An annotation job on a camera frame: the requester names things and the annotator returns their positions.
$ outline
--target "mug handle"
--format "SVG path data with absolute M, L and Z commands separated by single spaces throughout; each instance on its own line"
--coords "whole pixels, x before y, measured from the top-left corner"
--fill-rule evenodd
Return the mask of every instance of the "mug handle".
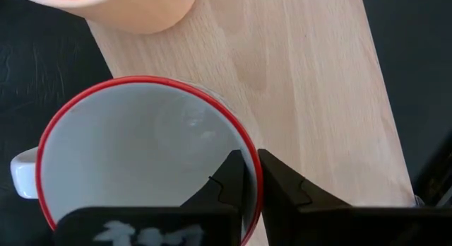
M 19 196 L 37 199 L 35 168 L 37 147 L 24 151 L 11 161 L 11 176 Z

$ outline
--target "red rim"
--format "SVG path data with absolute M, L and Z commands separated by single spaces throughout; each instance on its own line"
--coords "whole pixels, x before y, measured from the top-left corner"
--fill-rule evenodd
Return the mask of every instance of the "red rim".
M 258 158 L 258 154 L 256 151 L 256 148 L 254 147 L 254 144 L 249 137 L 248 133 L 246 132 L 245 128 L 242 126 L 242 124 L 239 122 L 239 120 L 220 102 L 218 102 L 215 98 L 212 98 L 209 94 L 204 93 L 202 90 L 199 90 L 193 86 L 190 86 L 186 83 L 182 83 L 179 81 L 175 81 L 168 78 L 162 78 L 157 76 L 127 76 L 122 78 L 116 78 L 112 80 L 108 80 L 102 83 L 99 83 L 93 87 L 88 88 L 87 90 L 83 91 L 82 93 L 78 94 L 76 97 L 72 98 L 69 102 L 67 102 L 50 120 L 50 123 L 47 125 L 47 127 L 44 130 L 44 133 L 41 136 L 40 144 L 38 146 L 37 150 L 37 163 L 36 163 L 36 187 L 37 187 L 37 195 L 39 198 L 39 202 L 41 205 L 42 212 L 44 213 L 45 218 L 47 219 L 47 222 L 49 223 L 52 230 L 55 230 L 56 224 L 53 220 L 53 218 L 50 216 L 50 211 L 47 206 L 47 203 L 44 198 L 44 192 L 42 189 L 42 183 L 41 183 L 41 164 L 42 164 L 42 154 L 44 152 L 44 147 L 47 141 L 47 138 L 50 135 L 50 132 L 53 130 L 55 125 L 58 123 L 58 121 L 63 117 L 66 112 L 68 112 L 75 104 L 77 104 L 82 99 L 88 97 L 89 95 L 98 92 L 99 90 L 103 90 L 105 88 L 118 86 L 121 84 L 127 84 L 127 83 L 153 83 L 153 84 L 161 84 L 164 86 L 169 86 L 173 88 L 178 88 L 179 90 L 184 90 L 187 93 L 190 93 L 192 95 L 195 95 L 202 100 L 206 101 L 210 105 L 212 105 L 215 109 L 217 109 L 219 112 L 222 113 L 223 116 L 225 116 L 231 124 L 235 127 L 235 129 L 239 132 L 240 136 L 243 138 L 246 147 L 248 148 L 251 158 L 253 160 L 254 168 L 256 170 L 256 179 L 257 179 L 257 201 L 256 201 L 256 207 L 253 214 L 253 219 L 251 222 L 251 225 L 249 226 L 248 231 L 246 232 L 243 240 L 242 245 L 245 245 L 249 238 L 251 237 L 252 233 L 254 232 L 254 229 L 256 228 L 257 222 L 259 220 L 259 216 L 262 210 L 262 201 L 263 201 L 263 178 L 262 178 L 262 167 L 261 162 Z

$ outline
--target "wooden board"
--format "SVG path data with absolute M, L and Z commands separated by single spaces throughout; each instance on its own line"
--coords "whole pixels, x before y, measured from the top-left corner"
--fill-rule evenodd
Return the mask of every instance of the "wooden board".
M 414 204 L 362 0 L 197 0 L 154 35 L 90 23 L 114 77 L 219 93 L 259 148 L 354 205 Z M 262 225 L 250 245 L 266 245 Z

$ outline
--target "mug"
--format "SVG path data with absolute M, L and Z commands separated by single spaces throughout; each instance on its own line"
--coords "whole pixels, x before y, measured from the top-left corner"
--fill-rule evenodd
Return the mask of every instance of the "mug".
M 195 0 L 30 0 L 132 33 L 155 33 L 180 21 Z
M 84 207 L 180 206 L 237 149 L 249 175 L 244 245 L 263 203 L 258 153 L 232 112 L 188 83 L 128 76 L 83 91 L 54 115 L 37 148 L 11 161 L 11 174 L 55 229 Z

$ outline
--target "white mug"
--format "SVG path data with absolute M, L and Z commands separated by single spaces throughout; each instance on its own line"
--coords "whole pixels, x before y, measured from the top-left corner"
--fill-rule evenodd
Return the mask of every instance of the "white mug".
M 234 149 L 249 174 L 244 245 L 262 209 L 257 151 L 222 102 L 187 83 L 129 76 L 83 91 L 55 114 L 37 148 L 11 161 L 11 174 L 55 229 L 83 207 L 180 206 Z

